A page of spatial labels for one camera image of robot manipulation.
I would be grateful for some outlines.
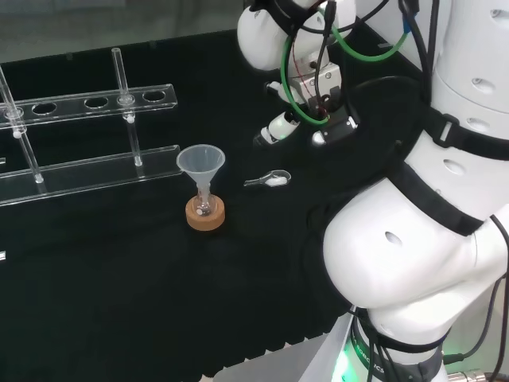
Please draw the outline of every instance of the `funnel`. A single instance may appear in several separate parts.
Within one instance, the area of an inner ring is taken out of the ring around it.
[[[188,147],[177,156],[177,166],[196,182],[198,196],[192,206],[198,216],[211,216],[217,210],[217,202],[210,194],[210,182],[224,164],[224,152],[214,146]]]

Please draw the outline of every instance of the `clear acrylic rack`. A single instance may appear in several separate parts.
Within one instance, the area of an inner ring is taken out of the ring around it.
[[[12,129],[23,149],[27,170],[2,173],[9,161],[0,158],[0,206],[47,199],[92,189],[181,174],[176,164],[179,146],[140,150],[136,114],[172,109],[177,97],[171,84],[131,88],[119,48],[111,50],[119,89],[62,95],[15,102],[0,67],[0,130]],[[30,145],[28,130],[47,123],[121,115],[126,123],[131,152],[40,167]]]

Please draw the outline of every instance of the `black table surface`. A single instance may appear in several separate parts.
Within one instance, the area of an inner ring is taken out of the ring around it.
[[[379,53],[368,28],[350,43]],[[365,184],[410,128],[382,120],[348,145],[316,150],[302,126],[273,150],[252,138],[282,111],[263,91],[276,72],[244,61],[235,31],[122,47],[131,87],[174,84],[178,109],[138,116],[142,149],[197,143],[220,147],[226,164],[212,192],[226,205],[216,232],[194,232],[184,206],[196,192],[185,175],[0,208],[0,382],[193,382],[223,367],[328,331],[345,302],[331,287],[306,217],[316,204]],[[331,49],[333,60],[340,52]],[[116,87],[109,49],[5,64],[15,99]],[[350,85],[416,76],[400,56],[349,60]],[[393,84],[359,95],[400,104]],[[129,152],[121,117],[29,129],[40,165]],[[9,131],[5,171],[25,168]],[[284,169],[279,189],[244,189]]]

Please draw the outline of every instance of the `green light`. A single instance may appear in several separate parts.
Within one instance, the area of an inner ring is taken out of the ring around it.
[[[334,368],[334,374],[332,374],[331,382],[341,382],[343,376],[348,371],[348,356],[345,352],[341,352],[340,356],[337,357],[336,367]]]
[[[337,357],[334,373],[331,382],[359,382],[356,371],[348,359],[348,345],[346,349]]]

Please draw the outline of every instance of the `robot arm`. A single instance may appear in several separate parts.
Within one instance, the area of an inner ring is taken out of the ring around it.
[[[259,4],[246,8],[239,20],[237,35],[239,46],[251,66],[256,69],[269,71],[280,68],[284,46],[288,38],[289,30],[287,25],[279,19],[279,24],[274,18],[278,19],[274,13],[262,9],[283,6],[296,8],[300,12],[306,12],[317,5],[316,0],[259,0]],[[355,0],[336,0],[336,18],[334,25],[337,28],[350,25],[356,19]],[[307,18],[304,26],[323,30],[325,25],[324,17],[316,12]],[[321,34],[310,33],[299,29],[292,49],[292,58],[288,67],[289,87],[294,99],[302,107],[316,107],[316,91],[314,86],[314,73],[317,70],[318,51],[322,45],[324,37]],[[328,61],[328,53],[325,50],[317,86],[319,86],[322,96],[330,96],[332,93],[339,94],[341,86],[340,68]],[[272,83],[270,90],[278,94],[279,98],[288,103],[282,86]],[[263,127],[260,133],[254,137],[256,146],[270,146],[287,138],[298,128],[300,119],[292,112],[281,113],[267,127]]]

